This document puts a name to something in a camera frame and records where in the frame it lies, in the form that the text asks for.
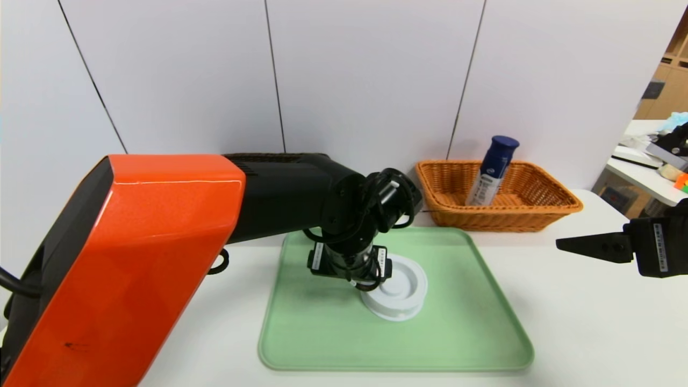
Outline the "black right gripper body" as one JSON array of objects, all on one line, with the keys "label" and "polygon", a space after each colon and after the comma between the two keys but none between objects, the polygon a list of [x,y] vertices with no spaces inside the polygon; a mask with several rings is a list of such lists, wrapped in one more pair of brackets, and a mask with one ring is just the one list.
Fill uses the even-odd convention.
[{"label": "black right gripper body", "polygon": [[687,199],[661,217],[637,218],[623,227],[645,277],[667,278],[687,274]]}]

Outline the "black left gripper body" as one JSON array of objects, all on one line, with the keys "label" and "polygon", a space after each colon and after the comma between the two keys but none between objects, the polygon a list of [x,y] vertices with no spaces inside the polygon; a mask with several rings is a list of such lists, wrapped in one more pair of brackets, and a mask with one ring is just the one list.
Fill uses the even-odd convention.
[{"label": "black left gripper body", "polygon": [[313,275],[342,278],[356,283],[381,283],[392,277],[392,260],[388,257],[388,249],[379,245],[369,245],[358,253],[339,253],[317,242],[309,252],[307,267]]}]

